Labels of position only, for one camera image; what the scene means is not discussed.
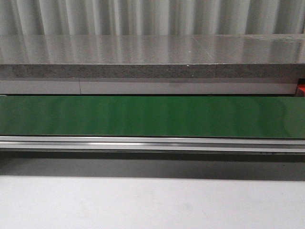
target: aluminum rail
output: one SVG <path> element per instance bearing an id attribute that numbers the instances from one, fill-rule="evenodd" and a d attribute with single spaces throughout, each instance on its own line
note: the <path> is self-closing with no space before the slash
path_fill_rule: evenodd
<path id="1" fill-rule="evenodd" d="M 171 137 L 0 136 L 0 151 L 196 151 L 207 154 L 305 155 L 305 140 Z"/>

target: corrugated metal wall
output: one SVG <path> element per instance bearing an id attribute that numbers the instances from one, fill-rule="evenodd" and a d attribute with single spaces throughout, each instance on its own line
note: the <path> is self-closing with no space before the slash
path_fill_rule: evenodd
<path id="1" fill-rule="evenodd" d="M 305 0 L 0 0 L 4 34 L 304 33 Z"/>

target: green belt surface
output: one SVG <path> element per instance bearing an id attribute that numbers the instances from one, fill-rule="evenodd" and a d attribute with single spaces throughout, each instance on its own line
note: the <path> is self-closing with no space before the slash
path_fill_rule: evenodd
<path id="1" fill-rule="evenodd" d="M 0 135 L 305 138 L 305 98 L 0 96 Z"/>

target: polished stone surface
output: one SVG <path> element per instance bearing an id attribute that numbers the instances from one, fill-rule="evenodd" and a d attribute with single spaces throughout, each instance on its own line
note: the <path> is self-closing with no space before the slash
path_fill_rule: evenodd
<path id="1" fill-rule="evenodd" d="M 0 78 L 305 78 L 305 35 L 0 36 Z"/>

